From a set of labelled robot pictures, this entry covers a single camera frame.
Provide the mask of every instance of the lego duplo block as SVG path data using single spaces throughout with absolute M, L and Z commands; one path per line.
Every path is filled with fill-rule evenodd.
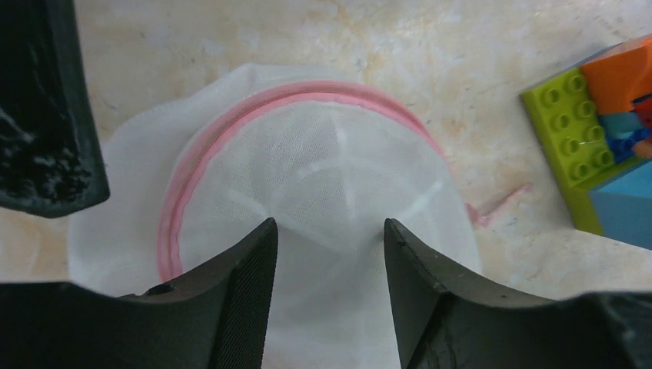
M 600 115 L 600 123 L 607 132 L 607 136 L 614 140 L 626 140 L 632 133 L 643 127 L 638 115 L 631 111 L 618 114 Z
M 629 137 L 624 140 L 614 140 L 607 135 L 607 143 L 609 144 L 609 149 L 614 153 L 614 161 L 616 164 L 625 161 L 634 155 L 632 148 L 639 141 L 649 140 L 650 139 L 650 130 L 649 128 L 638 129 L 631 133 Z
M 623 113 L 652 93 L 652 35 L 624 42 L 580 66 L 601 115 Z
M 602 234 L 588 192 L 637 161 L 614 164 L 579 68 L 553 77 L 521 97 L 575 227 Z
M 604 235 L 652 250 L 652 161 L 590 191 Z

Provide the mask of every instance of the mesh bag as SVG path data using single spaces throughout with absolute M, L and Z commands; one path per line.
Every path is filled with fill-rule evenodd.
M 263 367 L 400 367 L 386 218 L 480 271 L 468 209 L 418 118 L 329 71 L 240 67 L 125 123 L 105 160 L 111 198 L 73 216 L 68 246 L 71 279 L 97 291 L 142 293 L 276 219 Z

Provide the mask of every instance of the green lego block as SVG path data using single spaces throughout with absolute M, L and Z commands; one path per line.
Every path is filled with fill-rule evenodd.
M 588 192 L 638 163 L 614 164 L 586 78 L 572 68 L 521 94 L 575 227 L 603 234 Z

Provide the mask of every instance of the beige marble surface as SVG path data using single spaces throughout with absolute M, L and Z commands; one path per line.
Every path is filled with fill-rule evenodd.
M 488 277 L 552 298 L 652 289 L 652 253 L 572 228 L 517 100 L 603 47 L 651 33 L 652 2 L 79 0 L 76 8 L 102 141 L 245 62 L 328 66 L 427 122 L 469 202 L 534 183 L 476 232 Z M 66 225 L 0 211 L 0 280 L 64 278 Z

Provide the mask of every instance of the white fabric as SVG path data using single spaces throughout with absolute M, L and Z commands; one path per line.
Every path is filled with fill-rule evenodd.
M 159 283 L 156 222 L 183 144 L 253 91 L 338 78 L 299 70 L 246 66 L 120 128 L 105 151 L 111 198 L 73 217 L 72 279 L 108 294 L 138 294 Z M 267 217 L 278 223 L 279 252 L 266 368 L 400 367 L 384 269 L 385 218 L 480 271 L 444 159 L 423 137 L 357 106 L 297 102 L 241 129 L 212 158 L 185 208 L 184 270 Z

